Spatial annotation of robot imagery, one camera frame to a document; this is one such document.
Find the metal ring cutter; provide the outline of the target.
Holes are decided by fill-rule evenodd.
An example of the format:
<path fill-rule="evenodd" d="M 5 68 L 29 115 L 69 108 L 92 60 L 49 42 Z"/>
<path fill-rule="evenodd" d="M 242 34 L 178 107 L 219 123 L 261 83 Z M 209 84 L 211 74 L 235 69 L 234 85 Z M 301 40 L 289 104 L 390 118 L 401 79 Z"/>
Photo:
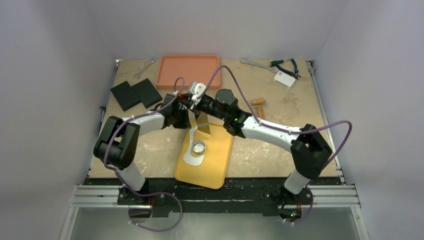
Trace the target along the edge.
<path fill-rule="evenodd" d="M 191 144 L 191 153 L 193 155 L 201 156 L 204 154 L 205 151 L 206 151 L 206 144 L 203 141 L 197 140 Z"/>

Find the white dough ball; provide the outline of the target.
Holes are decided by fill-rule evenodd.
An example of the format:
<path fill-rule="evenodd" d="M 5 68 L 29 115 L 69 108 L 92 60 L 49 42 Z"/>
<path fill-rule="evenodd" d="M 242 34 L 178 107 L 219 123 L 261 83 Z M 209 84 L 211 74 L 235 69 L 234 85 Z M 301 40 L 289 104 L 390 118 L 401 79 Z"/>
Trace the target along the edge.
<path fill-rule="evenodd" d="M 187 132 L 187 136 L 188 136 L 188 142 L 187 142 L 187 149 L 185 150 L 184 154 L 183 154 L 183 161 L 190 165 L 190 166 L 194 166 L 194 167 L 199 167 L 200 165 L 203 164 L 205 158 L 206 158 L 206 151 L 208 149 L 208 145 L 207 142 L 205 140 L 202 139 L 197 139 L 195 138 L 195 133 L 198 132 L 198 127 L 194 126 L 192 127 L 190 130 L 188 130 Z M 203 155 L 195 155 L 192 154 L 192 143 L 195 141 L 203 141 L 205 143 L 206 149 Z"/>

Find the wooden dough roller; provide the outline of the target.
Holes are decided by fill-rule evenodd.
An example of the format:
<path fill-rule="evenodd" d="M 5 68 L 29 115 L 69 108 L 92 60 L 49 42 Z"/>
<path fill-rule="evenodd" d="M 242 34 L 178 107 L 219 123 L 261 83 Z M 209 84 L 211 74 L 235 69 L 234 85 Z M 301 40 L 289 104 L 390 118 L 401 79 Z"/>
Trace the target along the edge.
<path fill-rule="evenodd" d="M 266 101 L 263 97 L 251 100 L 251 106 L 256 108 L 256 116 L 260 119 L 265 118 L 264 110 L 263 110 L 263 105 L 265 104 L 265 102 Z"/>

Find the yellow tray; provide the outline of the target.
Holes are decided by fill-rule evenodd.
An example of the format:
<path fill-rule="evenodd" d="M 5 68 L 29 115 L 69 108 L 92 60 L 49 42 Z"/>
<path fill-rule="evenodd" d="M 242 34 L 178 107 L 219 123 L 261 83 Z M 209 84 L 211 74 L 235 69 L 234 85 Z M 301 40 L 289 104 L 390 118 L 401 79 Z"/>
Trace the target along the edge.
<path fill-rule="evenodd" d="M 198 130 L 194 137 L 205 140 L 206 158 L 200 166 L 191 166 L 184 162 L 183 154 L 188 146 L 188 130 L 177 158 L 173 176 L 178 181 L 217 190 L 224 185 L 233 136 L 217 123 L 210 123 L 211 134 Z"/>

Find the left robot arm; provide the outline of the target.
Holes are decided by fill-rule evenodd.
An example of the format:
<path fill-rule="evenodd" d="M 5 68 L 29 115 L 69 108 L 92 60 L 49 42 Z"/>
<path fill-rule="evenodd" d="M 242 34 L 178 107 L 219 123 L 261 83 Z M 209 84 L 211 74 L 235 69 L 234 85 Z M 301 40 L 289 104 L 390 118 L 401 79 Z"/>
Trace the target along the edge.
<path fill-rule="evenodd" d="M 130 191 L 130 199 L 138 205 L 146 203 L 151 196 L 148 181 L 134 162 L 138 139 L 144 134 L 170 126 L 188 128 L 187 104 L 187 93 L 167 94 L 159 108 L 147 113 L 130 118 L 109 117 L 99 134 L 93 148 L 94 157 L 116 174 Z"/>

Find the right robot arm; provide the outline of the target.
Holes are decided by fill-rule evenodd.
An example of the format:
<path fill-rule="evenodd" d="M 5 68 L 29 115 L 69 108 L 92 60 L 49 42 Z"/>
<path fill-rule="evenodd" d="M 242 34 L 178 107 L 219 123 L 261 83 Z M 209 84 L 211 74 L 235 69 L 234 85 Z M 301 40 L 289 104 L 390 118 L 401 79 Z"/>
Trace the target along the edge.
<path fill-rule="evenodd" d="M 280 196 L 288 204 L 300 198 L 301 190 L 316 180 L 333 151 L 316 127 L 289 127 L 263 119 L 239 108 L 238 99 L 230 89 L 220 89 L 215 98 L 203 90 L 189 90 L 194 113 L 205 113 L 223 121 L 223 128 L 232 136 L 260 140 L 280 147 L 292 155 L 294 170 L 284 183 Z"/>

